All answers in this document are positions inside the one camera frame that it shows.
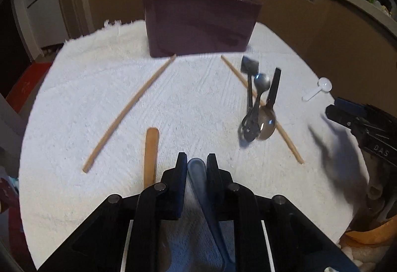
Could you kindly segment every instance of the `white plastic scoop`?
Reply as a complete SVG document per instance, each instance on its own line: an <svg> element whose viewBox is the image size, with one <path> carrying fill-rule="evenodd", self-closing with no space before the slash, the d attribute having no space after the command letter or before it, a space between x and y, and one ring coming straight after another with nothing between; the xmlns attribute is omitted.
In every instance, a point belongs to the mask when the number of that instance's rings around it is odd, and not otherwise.
<svg viewBox="0 0 397 272"><path fill-rule="evenodd" d="M320 91L328 93L330 90L332 90L332 83L328 78L320 78L317 82L317 85L318 86L313 91L307 93L305 96L302 97L303 101L307 102Z"/></svg>

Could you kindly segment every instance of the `red mat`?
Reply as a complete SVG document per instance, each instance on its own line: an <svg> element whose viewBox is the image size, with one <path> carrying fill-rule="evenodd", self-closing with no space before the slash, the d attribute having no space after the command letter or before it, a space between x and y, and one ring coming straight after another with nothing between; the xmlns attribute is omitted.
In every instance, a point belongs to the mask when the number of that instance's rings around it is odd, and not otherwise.
<svg viewBox="0 0 397 272"><path fill-rule="evenodd" d="M51 65L52 63L33 63L24 71L18 82L12 87L6 100L16 112L21 110L29 94Z"/></svg>

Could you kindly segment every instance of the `round table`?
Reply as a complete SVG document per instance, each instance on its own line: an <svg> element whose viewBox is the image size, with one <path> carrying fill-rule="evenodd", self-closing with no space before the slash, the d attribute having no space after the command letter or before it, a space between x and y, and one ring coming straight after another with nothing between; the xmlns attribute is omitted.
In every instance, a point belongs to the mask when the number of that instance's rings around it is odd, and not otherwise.
<svg viewBox="0 0 397 272"><path fill-rule="evenodd" d="M318 78L267 27L255 26L245 54L270 76L275 67L282 69L274 110L304 164L277 131L266 141L239 144L247 91L220 54L203 54L178 57L166 69L85 174L82 167L104 132L166 59L149 56L143 21L110 25L64 45L37 95L21 153L21 215L36 267L108 195L142 191L148 127L160 131L157 181L175 166L178 152L204 160L215 153L219 167L230 171L234 181L264 197L285 195L332 241L340 238L353 204L333 180L354 184L357 172L368 178L357 141L325 118L326 106L333 103L330 94L301 100ZM241 53L226 57L239 69ZM170 271L221 264L189 179L181 219L164 224L172 251Z"/></svg>

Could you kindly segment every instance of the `wooden handle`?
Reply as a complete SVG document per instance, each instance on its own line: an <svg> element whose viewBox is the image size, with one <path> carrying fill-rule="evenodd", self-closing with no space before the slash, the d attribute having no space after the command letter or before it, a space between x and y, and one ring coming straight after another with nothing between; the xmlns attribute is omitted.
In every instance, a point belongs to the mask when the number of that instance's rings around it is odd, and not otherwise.
<svg viewBox="0 0 397 272"><path fill-rule="evenodd" d="M159 136L160 134L156 127L150 127L146 131L145 156L143 164L144 189L156 182L156 164Z"/></svg>
<svg viewBox="0 0 397 272"><path fill-rule="evenodd" d="M163 66L161 66L156 73L141 87L141 89L138 91L138 93L135 94L135 96L131 99L131 101L125 106L125 108L120 112L118 117L113 121L113 123L110 125L108 130L105 132L103 137L100 139L98 145L94 148L92 151L90 157L88 157L84 167L83 171L87 173L96 157L98 156L99 152L102 150L102 148L105 146L106 142L108 142L109 138L112 136L113 132L116 130L116 128L119 126L121 121L124 119L124 117L127 115L127 113L132 109L132 107L139 101L139 99L143 96L143 94L148 90L150 86L159 78L159 76L165 71L165 69L175 60L176 55L173 55Z"/></svg>
<svg viewBox="0 0 397 272"><path fill-rule="evenodd" d="M228 59L224 56L221 55L221 59L226 63L226 65L232 70L232 72L238 77L238 79L240 80L240 82L243 83L243 85L247 88L248 87L248 82L247 80L244 78L244 76L232 65L232 63L230 61L228 61ZM253 97L257 97L257 92L253 91L252 92ZM262 100L260 101L261 106L265 106L265 102L263 102ZM281 124L276 121L275 123L275 127L278 130L278 132L280 133L280 135L283 137L284 141L286 142L288 148L292 151L292 153L294 154L296 160L300 163L303 164L303 158L300 156L298 149L295 147L295 145L293 144L291 138L289 137L289 135L285 132L285 130L283 129L283 127L281 126Z"/></svg>

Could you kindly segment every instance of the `silver bolt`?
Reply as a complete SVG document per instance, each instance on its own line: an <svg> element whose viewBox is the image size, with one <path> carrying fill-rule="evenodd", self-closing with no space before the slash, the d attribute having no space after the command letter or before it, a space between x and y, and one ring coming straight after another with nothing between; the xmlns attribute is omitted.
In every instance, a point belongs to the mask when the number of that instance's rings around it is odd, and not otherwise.
<svg viewBox="0 0 397 272"><path fill-rule="evenodd" d="M166 188L167 185L164 182L158 182L157 184L154 185L154 189L157 191L163 191Z"/></svg>
<svg viewBox="0 0 397 272"><path fill-rule="evenodd" d="M115 203L117 203L119 200L120 200L120 196L119 196L119 195L116 195L116 194L110 195L110 196L108 197L108 202L111 203L111 204L115 204Z"/></svg>
<svg viewBox="0 0 397 272"><path fill-rule="evenodd" d="M231 191L237 191L240 189L239 184L232 182L231 184L228 185L229 190Z"/></svg>
<svg viewBox="0 0 397 272"><path fill-rule="evenodd" d="M273 198L273 200L274 200L274 202L275 202L276 204L282 205L282 204L285 204L285 202L286 202L287 199L286 199L284 196L277 195L277 196L275 196L275 197Z"/></svg>

